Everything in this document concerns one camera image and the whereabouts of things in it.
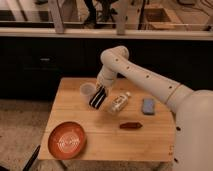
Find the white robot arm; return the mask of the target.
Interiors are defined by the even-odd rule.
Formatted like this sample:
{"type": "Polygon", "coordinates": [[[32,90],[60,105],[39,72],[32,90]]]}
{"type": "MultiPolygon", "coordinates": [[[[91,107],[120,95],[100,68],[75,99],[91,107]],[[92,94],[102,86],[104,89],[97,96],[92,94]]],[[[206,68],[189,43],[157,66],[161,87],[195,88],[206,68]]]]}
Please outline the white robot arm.
{"type": "Polygon", "coordinates": [[[98,83],[110,87],[121,74],[176,115],[173,171],[213,171],[213,90],[193,90],[128,58],[125,46],[104,50],[98,83]]]}

